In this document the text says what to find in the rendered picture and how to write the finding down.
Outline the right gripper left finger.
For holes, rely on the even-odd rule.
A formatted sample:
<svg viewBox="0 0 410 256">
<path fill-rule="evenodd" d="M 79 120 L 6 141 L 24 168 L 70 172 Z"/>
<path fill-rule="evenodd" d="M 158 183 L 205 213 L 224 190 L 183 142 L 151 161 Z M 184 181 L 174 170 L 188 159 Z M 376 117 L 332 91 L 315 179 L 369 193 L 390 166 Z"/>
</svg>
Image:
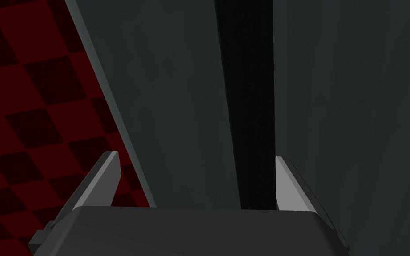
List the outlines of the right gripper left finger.
<svg viewBox="0 0 410 256">
<path fill-rule="evenodd" d="M 105 151 L 50 224 L 58 224 L 80 206 L 110 206 L 120 179 L 118 152 Z"/>
</svg>

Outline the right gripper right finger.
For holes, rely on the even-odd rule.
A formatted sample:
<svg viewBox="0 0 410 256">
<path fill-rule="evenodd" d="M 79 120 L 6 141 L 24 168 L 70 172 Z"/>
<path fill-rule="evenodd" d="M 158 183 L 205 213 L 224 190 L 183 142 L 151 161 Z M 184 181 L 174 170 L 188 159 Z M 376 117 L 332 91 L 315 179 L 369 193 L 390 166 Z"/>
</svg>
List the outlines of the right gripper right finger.
<svg viewBox="0 0 410 256">
<path fill-rule="evenodd" d="M 314 212 L 327 225 L 333 226 L 329 215 L 289 158 L 275 158 L 275 181 L 276 202 L 281 211 Z"/>
</svg>

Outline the dark grey cupboard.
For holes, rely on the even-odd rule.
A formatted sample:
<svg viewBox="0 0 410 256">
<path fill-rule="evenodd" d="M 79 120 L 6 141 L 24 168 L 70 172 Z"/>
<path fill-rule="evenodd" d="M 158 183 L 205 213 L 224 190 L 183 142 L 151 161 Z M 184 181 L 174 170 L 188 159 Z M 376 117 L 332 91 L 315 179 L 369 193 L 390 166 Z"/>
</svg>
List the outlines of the dark grey cupboard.
<svg viewBox="0 0 410 256">
<path fill-rule="evenodd" d="M 410 0 L 65 0 L 152 207 L 278 210 L 410 256 Z"/>
</svg>

